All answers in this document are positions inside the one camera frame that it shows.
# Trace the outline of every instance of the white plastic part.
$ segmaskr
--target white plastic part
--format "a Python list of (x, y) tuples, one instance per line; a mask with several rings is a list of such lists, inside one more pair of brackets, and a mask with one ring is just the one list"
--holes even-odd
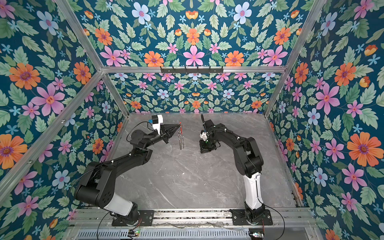
[(125, 200), (114, 193), (112, 200), (104, 207), (105, 210), (126, 216), (129, 214), (133, 206), (131, 201)]
[(159, 123), (152, 124), (153, 130), (157, 130), (157, 133), (160, 134), (160, 124), (163, 123), (163, 115), (157, 116)]
[(263, 204), (260, 188), (261, 173), (257, 172), (251, 178), (243, 176), (245, 183), (245, 203), (251, 209), (258, 209)]
[(200, 133), (200, 138), (202, 138), (204, 141), (207, 140), (207, 133), (206, 132), (203, 132), (203, 133)]

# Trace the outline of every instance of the floral wall panel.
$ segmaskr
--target floral wall panel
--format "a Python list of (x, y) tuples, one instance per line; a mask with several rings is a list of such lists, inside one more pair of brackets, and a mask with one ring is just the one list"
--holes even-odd
[(313, 1), (78, 4), (77, 17), (108, 66), (276, 66), (286, 63)]
[(130, 112), (262, 113), (280, 75), (116, 73), (111, 78)]
[(330, 1), (270, 115), (325, 238), (384, 238), (382, 1)]
[(60, 240), (82, 206), (72, 186), (88, 163), (106, 160), (122, 121), (100, 81), (3, 203), (0, 239)]
[(0, 179), (94, 73), (56, 5), (47, 3), (0, 1)]

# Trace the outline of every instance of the black mounting plate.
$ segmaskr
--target black mounting plate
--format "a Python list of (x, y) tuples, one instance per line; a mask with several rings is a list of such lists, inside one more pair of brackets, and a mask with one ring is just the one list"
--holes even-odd
[[(245, 209), (230, 209), (232, 213), (232, 222), (235, 226), (241, 225), (250, 225), (247, 219), (245, 218)], [(265, 226), (273, 225), (271, 212), (269, 210), (265, 210), (263, 215), (263, 221)], [(258, 222), (255, 226), (263, 226), (263, 221)]]
[[(139, 220), (141, 218), (140, 226), (152, 226), (153, 215), (155, 211), (153, 210), (139, 210)], [(124, 222), (117, 221), (113, 219), (112, 226), (114, 227), (126, 227), (127, 224)]]

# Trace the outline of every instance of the diagonal metal beam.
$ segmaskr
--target diagonal metal beam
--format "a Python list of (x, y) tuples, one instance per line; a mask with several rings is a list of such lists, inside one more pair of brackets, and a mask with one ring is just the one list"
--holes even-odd
[[(104, 73), (201, 73), (199, 70), (208, 71), (210, 67), (103, 67)], [(285, 66), (246, 66), (246, 67), (211, 67), (210, 73), (283, 73)]]
[(116, 104), (119, 106), (120, 111), (124, 115), (124, 117), (128, 117), (128, 109), (125, 106), (116, 86), (113, 84), (111, 77), (108, 74), (104, 74), (103, 80), (105, 85), (107, 86), (109, 92), (111, 93), (112, 98), (116, 101)]
[(305, 41), (307, 40), (309, 33), (312, 31), (312, 28), (313, 28), (317, 18), (319, 17), (319, 14), (321, 13), (321, 9), (323, 8), (323, 6), (326, 2), (327, 2), (327, 0), (314, 0), (312, 8), (308, 14), (307, 19), (305, 20), (303, 28), (301, 30), (301, 33), (300, 33), (300, 35), (296, 41), (296, 44), (293, 47), (292, 52), (288, 58), (288, 61), (286, 64), (286, 71), (280, 77), (280, 80), (277, 83), (275, 90), (273, 91), (273, 94), (269, 100), (268, 108), (264, 112), (264, 115), (266, 117), (268, 117), (274, 104), (276, 103), (276, 101), (279, 97), (279, 94), (280, 94), (281, 90), (283, 89), (284, 83), (288, 79), (289, 74), (292, 71), (293, 65), (297, 61), (297, 58), (299, 57), (301, 49), (304, 47)]
[(89, 82), (77, 93), (72, 101), (63, 109), (63, 111), (53, 120), (52, 124), (40, 135), (32, 144), (28, 151), (21, 157), (15, 166), (4, 176), (0, 182), (0, 205), (8, 197), (11, 191), (19, 183), (32, 167), (33, 163), (45, 151), (47, 145), (55, 138), (67, 119), (82, 104), (85, 97), (94, 89), (102, 77), (102, 72), (97, 71)]
[(60, 11), (63, 13), (64, 18), (67, 20), (77, 39), (79, 40), (79, 43), (87, 53), (89, 59), (92, 61), (96, 70), (100, 70), (103, 67), (103, 64), (88, 37), (85, 35), (84, 29), (81, 26), (81, 23), (76, 17), (74, 11), (72, 10), (71, 5), (67, 0), (56, 0), (55, 2)]

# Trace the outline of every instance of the gray floor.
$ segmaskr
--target gray floor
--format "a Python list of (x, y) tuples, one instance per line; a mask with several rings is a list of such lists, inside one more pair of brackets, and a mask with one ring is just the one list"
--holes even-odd
[[(150, 161), (120, 175), (115, 192), (136, 202), (139, 208), (243, 208), (244, 181), (235, 167), (232, 149), (221, 144), (215, 151), (200, 153), (199, 114), (163, 114), (163, 118), (164, 124), (182, 123), (184, 149), (179, 149), (177, 135), (169, 144), (159, 142), (149, 147), (153, 150)], [(126, 134), (137, 123), (149, 119), (150, 115), (130, 116), (114, 157), (132, 149), (125, 141)], [(271, 207), (295, 206), (267, 122), (261, 114), (205, 114), (205, 119), (222, 123), (240, 136), (254, 137), (264, 159), (261, 178), (264, 203)], [(146, 125), (138, 128), (145, 131)]]

